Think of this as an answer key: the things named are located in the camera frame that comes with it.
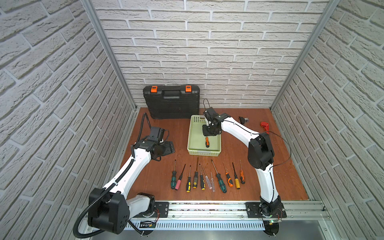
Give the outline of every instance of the white robotic arm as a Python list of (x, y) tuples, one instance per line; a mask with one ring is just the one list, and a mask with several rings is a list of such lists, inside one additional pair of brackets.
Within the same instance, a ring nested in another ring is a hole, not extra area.
[[(151, 132), (148, 136), (140, 139), (144, 117), (147, 118)], [(151, 127), (147, 114), (143, 114), (139, 137), (137, 142), (131, 146), (132, 155), (116, 176), (102, 189), (95, 188), (89, 194), (89, 206), (80, 214), (73, 226), (75, 237), (89, 238), (104, 231), (119, 234), (124, 230), (127, 223), (135, 228), (129, 221), (132, 217), (137, 214), (150, 216), (154, 212), (155, 198), (153, 195), (138, 193), (132, 199), (126, 200), (126, 198), (139, 173), (150, 160), (161, 161), (162, 156), (175, 152), (173, 142), (167, 141), (167, 139), (163, 140), (165, 131), (159, 127)], [(99, 228), (99, 230), (82, 234), (79, 233), (78, 227), (87, 213), (88, 225)]]
[(248, 162), (256, 169), (260, 183), (259, 213), (264, 217), (272, 217), (278, 209), (283, 209), (273, 177), (275, 153), (269, 135), (240, 125), (226, 113), (219, 115), (213, 108), (205, 110), (204, 116), (207, 122), (202, 128), (204, 136), (215, 136), (225, 131), (248, 147)]
[[(251, 139), (254, 139), (259, 135), (258, 132), (240, 125), (233, 118), (225, 118), (225, 120), (221, 122), (221, 129), (232, 134), (235, 138), (242, 141), (247, 147)], [(279, 196), (279, 193), (276, 190), (275, 179), (273, 178), (272, 164), (267, 165), (265, 170), (256, 168), (256, 172), (260, 183), (261, 198), (266, 202), (275, 201), (277, 196)]]

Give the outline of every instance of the mounting plate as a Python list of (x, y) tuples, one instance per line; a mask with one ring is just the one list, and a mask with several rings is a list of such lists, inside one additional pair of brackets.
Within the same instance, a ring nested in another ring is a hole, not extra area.
[[(265, 218), (260, 214), (259, 210), (260, 202), (246, 202), (245, 207), (247, 208), (248, 218)], [(272, 213), (272, 218), (286, 218), (287, 214), (283, 203), (280, 203), (278, 208)]]
[[(169, 208), (169, 202), (155, 202), (155, 211), (156, 209), (159, 210), (160, 217), (168, 217), (168, 208)], [(144, 217), (141, 213), (137, 214), (134, 217)]]

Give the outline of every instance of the green plastic basket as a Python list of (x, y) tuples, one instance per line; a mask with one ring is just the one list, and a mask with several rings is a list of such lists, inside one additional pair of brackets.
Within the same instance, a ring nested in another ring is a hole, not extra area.
[(202, 130), (205, 124), (204, 115), (191, 116), (187, 147), (189, 155), (217, 157), (221, 153), (221, 135), (209, 136), (209, 147), (206, 147)]

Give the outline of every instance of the screwdriver handle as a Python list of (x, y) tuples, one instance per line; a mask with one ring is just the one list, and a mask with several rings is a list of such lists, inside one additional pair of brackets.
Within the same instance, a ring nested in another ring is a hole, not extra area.
[(227, 192), (227, 187), (224, 184), (224, 181), (221, 178), (220, 173), (216, 174), (217, 180), (218, 180), (218, 185), (220, 186), (220, 189), (223, 193)]
[(200, 175), (200, 187), (202, 190), (205, 190), (204, 177), (202, 174)]
[(172, 179), (170, 181), (170, 188), (175, 189), (176, 187), (176, 171), (172, 171)]
[(244, 171), (240, 169), (240, 181), (242, 184), (245, 183)]
[(178, 190), (181, 184), (181, 180), (177, 180), (175, 190)]
[(196, 171), (195, 172), (195, 176), (193, 177), (193, 188), (196, 188), (197, 187), (197, 176), (199, 175), (199, 173)]
[(227, 178), (228, 178), (228, 185), (229, 185), (230, 187), (233, 187), (233, 182), (232, 182), (231, 177), (229, 176), (229, 172), (226, 172), (225, 175), (226, 175)]
[(187, 192), (191, 191), (191, 177), (188, 177), (188, 182), (187, 182)]
[(211, 181), (209, 180), (208, 176), (205, 176), (205, 182), (207, 183), (208, 188), (212, 189)]
[(239, 179), (235, 178), (235, 185), (237, 189), (240, 189)]
[(215, 183), (213, 178), (211, 178), (211, 184), (212, 184), (212, 191), (215, 192)]

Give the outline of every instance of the tool case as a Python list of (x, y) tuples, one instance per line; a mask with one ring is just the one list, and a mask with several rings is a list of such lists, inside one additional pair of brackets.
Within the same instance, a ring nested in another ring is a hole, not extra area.
[(190, 118), (199, 114), (197, 85), (146, 86), (143, 95), (153, 119)]

